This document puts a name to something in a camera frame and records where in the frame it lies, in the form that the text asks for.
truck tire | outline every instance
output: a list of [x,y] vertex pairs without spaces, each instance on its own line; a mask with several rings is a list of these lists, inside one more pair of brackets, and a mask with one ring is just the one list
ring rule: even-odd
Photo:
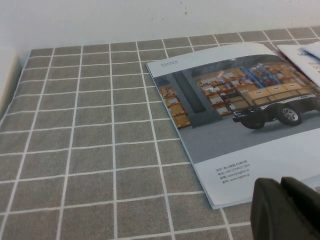
[[265,121],[257,119],[242,120],[241,124],[248,129],[262,129],[265,126]]
[[315,110],[320,111],[320,98],[319,97],[314,97],[312,99],[312,106],[314,107]]
[[291,106],[280,105],[276,109],[276,118],[283,124],[299,125],[301,124],[300,114]]

black plastic object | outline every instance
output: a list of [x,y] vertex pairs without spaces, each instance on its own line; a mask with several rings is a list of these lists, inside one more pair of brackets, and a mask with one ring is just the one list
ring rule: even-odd
[[320,240],[320,194],[293,177],[258,178],[251,228],[254,240]]

magazine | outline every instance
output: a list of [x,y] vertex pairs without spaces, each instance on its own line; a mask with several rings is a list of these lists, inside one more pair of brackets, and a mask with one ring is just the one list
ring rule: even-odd
[[311,53],[312,55],[320,59],[320,41],[304,45],[302,48],[303,50],[307,51],[308,53]]
[[320,86],[320,59],[304,50],[303,45],[277,45],[277,48],[313,82]]
[[320,88],[262,44],[147,67],[212,206],[252,199],[257,178],[320,186]]

truck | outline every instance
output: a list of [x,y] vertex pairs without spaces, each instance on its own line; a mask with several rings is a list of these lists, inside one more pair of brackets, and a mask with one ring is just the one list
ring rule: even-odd
[[320,89],[290,82],[238,92],[229,101],[227,108],[233,113],[233,121],[248,129],[261,129],[275,120],[295,126],[301,124],[301,114],[320,111]]

printed photo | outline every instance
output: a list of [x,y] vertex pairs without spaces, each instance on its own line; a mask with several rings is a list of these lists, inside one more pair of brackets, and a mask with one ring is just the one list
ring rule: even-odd
[[232,58],[154,81],[194,164],[320,128],[319,87],[276,55]]

